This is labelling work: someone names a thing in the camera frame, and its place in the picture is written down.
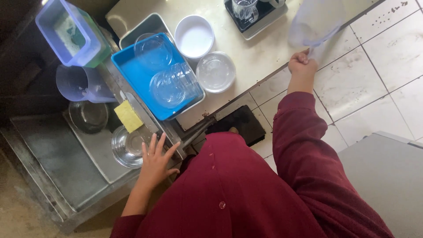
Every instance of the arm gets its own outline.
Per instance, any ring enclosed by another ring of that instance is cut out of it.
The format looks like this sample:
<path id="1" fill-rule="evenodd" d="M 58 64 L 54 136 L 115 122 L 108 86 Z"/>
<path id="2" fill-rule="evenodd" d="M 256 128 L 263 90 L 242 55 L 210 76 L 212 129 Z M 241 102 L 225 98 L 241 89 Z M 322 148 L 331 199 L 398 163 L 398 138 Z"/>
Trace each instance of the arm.
<path id="1" fill-rule="evenodd" d="M 156 138 L 157 135 L 153 134 L 148 153 L 146 144 L 144 142 L 142 144 L 143 166 L 140 176 L 129 195 L 122 216 L 113 226 L 110 238 L 135 237 L 138 227 L 147 214 L 148 200 L 153 189 L 171 174 L 179 173 L 178 169 L 166 169 L 166 165 L 181 143 L 176 143 L 165 155 L 162 155 L 166 134 L 162 134 L 157 146 Z"/>
<path id="2" fill-rule="evenodd" d="M 288 95 L 273 122 L 279 176 L 299 195 L 328 237 L 392 237 L 379 215 L 348 181 L 336 152 L 321 140 L 327 130 L 312 95 L 315 61 L 290 61 Z"/>

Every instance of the drinking glass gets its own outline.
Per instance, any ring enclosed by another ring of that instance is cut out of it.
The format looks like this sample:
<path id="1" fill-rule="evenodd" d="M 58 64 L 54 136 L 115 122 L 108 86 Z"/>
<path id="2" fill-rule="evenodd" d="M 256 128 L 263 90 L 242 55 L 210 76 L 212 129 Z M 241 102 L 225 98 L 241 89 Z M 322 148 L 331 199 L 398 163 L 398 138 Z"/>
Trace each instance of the drinking glass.
<path id="1" fill-rule="evenodd" d="M 234 15 L 241 20 L 253 23 L 258 19 L 258 10 L 255 7 L 258 0 L 232 0 Z"/>

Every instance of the white countertop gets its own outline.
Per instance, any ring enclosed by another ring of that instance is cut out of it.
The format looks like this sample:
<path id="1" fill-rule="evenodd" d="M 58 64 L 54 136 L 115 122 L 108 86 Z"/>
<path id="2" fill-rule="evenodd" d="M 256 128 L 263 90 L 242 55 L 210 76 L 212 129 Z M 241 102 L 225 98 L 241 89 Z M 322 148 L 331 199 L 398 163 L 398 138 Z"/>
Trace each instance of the white countertop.
<path id="1" fill-rule="evenodd" d="M 342 0 L 346 9 L 345 22 L 356 17 L 379 0 Z M 138 25 L 149 14 L 160 14 L 174 33 L 185 16 L 196 14 L 212 25 L 213 50 L 228 54 L 236 66 L 236 81 L 226 92 L 207 93 L 205 100 L 177 117 L 184 130 L 212 114 L 225 104 L 248 92 L 275 71 L 281 70 L 291 55 L 300 49 L 288 45 L 288 30 L 303 0 L 287 0 L 289 11 L 251 40 L 245 40 L 227 13 L 223 0 L 120 0 L 106 15 L 119 38 Z"/>

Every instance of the yellow sponge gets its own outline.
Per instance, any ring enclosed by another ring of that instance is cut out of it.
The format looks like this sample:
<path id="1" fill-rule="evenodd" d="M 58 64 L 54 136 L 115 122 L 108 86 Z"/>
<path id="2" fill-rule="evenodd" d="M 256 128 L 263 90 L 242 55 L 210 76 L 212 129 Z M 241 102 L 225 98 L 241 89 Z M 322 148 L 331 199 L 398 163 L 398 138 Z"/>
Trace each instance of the yellow sponge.
<path id="1" fill-rule="evenodd" d="M 115 112 L 129 133 L 144 125 L 144 122 L 141 121 L 138 115 L 131 108 L 128 100 L 125 100 L 122 104 L 117 106 L 115 108 Z"/>

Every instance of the blue tray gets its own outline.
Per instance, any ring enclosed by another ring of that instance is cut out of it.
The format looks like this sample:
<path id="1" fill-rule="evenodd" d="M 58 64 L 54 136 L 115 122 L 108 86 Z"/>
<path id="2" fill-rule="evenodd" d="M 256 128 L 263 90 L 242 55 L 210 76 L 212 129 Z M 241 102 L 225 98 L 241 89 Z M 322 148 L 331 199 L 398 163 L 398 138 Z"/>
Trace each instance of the blue tray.
<path id="1" fill-rule="evenodd" d="M 170 42 L 169 38 L 164 33 L 159 33 L 158 35 L 161 35 L 163 39 L 165 39 L 165 42 L 169 44 L 172 49 L 172 60 L 169 68 L 171 65 L 177 63 L 185 63 L 185 60 L 179 54 L 176 47 Z M 148 40 L 148 38 L 137 42 L 137 44 L 140 44 L 145 40 Z M 121 72 L 123 77 L 128 81 L 134 91 L 147 105 L 150 111 L 157 117 L 157 119 L 161 121 L 170 118 L 194 99 L 191 98 L 184 100 L 175 108 L 166 108 L 160 105 L 150 93 L 151 78 L 158 72 L 154 72 L 140 63 L 140 61 L 135 56 L 134 44 L 112 55 L 112 62 Z"/>

